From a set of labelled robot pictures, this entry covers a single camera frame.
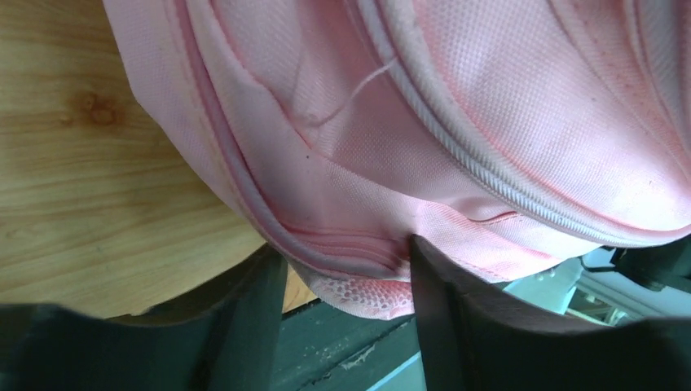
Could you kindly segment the pink backpack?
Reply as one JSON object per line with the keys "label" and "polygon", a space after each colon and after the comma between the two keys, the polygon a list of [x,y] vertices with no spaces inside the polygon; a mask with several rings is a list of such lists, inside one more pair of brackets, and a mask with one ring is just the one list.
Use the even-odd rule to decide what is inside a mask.
{"label": "pink backpack", "polygon": [[687,1],[106,1],[134,97],[323,301],[690,232]]}

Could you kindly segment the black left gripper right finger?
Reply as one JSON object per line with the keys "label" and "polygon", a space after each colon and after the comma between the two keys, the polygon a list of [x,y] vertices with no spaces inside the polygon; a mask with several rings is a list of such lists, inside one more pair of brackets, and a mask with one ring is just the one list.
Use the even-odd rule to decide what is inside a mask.
{"label": "black left gripper right finger", "polygon": [[522,301],[409,239],[412,295],[430,390],[687,390],[690,321],[621,327]]}

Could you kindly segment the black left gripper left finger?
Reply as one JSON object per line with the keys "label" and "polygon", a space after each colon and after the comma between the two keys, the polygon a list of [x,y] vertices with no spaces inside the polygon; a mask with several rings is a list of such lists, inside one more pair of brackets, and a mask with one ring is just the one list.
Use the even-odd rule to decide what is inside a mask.
{"label": "black left gripper left finger", "polygon": [[56,304],[1,308],[4,390],[267,390],[287,265],[265,245],[133,316]]}

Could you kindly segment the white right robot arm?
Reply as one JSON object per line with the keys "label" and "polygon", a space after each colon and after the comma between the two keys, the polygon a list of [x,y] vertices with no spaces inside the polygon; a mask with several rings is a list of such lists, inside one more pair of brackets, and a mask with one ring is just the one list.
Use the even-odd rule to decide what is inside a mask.
{"label": "white right robot arm", "polygon": [[664,288],[690,293],[690,237],[652,248],[618,248],[614,270],[653,292]]}

